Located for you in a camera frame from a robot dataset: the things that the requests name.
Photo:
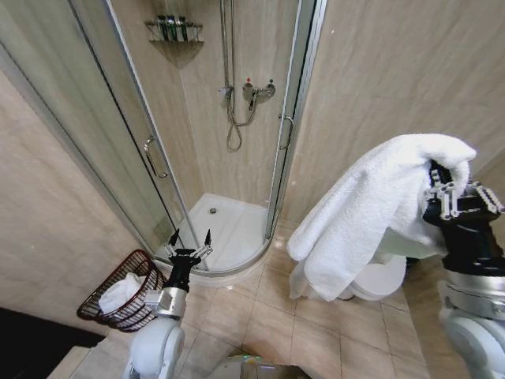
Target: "white toilet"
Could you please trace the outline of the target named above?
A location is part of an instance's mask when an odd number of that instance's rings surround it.
[[[405,278],[406,258],[393,255],[385,263],[369,263],[354,281],[340,295],[348,300],[353,296],[369,301],[377,301],[391,295],[400,288]]]

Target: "laundry basket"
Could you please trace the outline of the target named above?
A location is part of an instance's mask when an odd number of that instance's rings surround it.
[[[145,276],[139,291],[123,306],[112,312],[103,313],[98,304],[99,299],[114,283],[126,278],[129,272]],[[163,274],[149,255],[143,250],[135,250],[80,305],[77,316],[83,320],[109,325],[123,332],[135,332],[154,318],[151,310],[144,305],[146,292],[160,289],[164,281]]]

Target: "shower faucet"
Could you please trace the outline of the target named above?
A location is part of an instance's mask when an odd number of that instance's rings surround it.
[[[271,98],[275,95],[275,90],[276,88],[273,79],[270,79],[265,87],[255,87],[251,83],[251,78],[248,77],[247,81],[242,86],[242,91],[244,92],[244,97],[246,99],[252,99],[254,96]]]

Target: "shower door handle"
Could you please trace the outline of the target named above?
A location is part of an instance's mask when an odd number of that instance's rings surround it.
[[[154,175],[156,175],[158,178],[160,179],[163,179],[163,178],[166,178],[168,176],[168,173],[165,171],[163,172],[161,175],[158,174],[158,171],[156,170],[156,167],[154,165],[154,163],[152,162],[152,157],[151,157],[151,153],[149,152],[149,145],[155,141],[155,138],[153,136],[150,136],[145,142],[144,142],[144,153],[145,153],[145,156],[146,158],[148,159],[148,162],[149,162],[149,166],[151,166],[151,170],[152,172],[154,173]]]
[[[289,134],[287,136],[287,144],[286,144],[286,146],[280,147],[279,150],[286,150],[290,146],[290,143],[291,143],[291,134],[293,133],[293,128],[294,128],[294,121],[293,121],[293,119],[290,116],[284,116],[284,119],[290,122],[290,132],[289,132]]]

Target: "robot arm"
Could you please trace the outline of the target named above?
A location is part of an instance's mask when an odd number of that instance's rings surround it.
[[[123,379],[171,379],[184,346],[181,320],[185,312],[185,298],[189,293],[191,268],[212,252],[211,231],[204,246],[195,249],[175,249],[177,229],[165,245],[173,266],[170,278],[161,290],[148,291],[144,304],[157,318],[135,336]]]
[[[469,182],[455,195],[449,170],[432,162],[423,219],[440,227],[447,281],[438,288],[440,321],[473,378],[505,377],[505,257],[490,223],[504,212],[496,195]]]

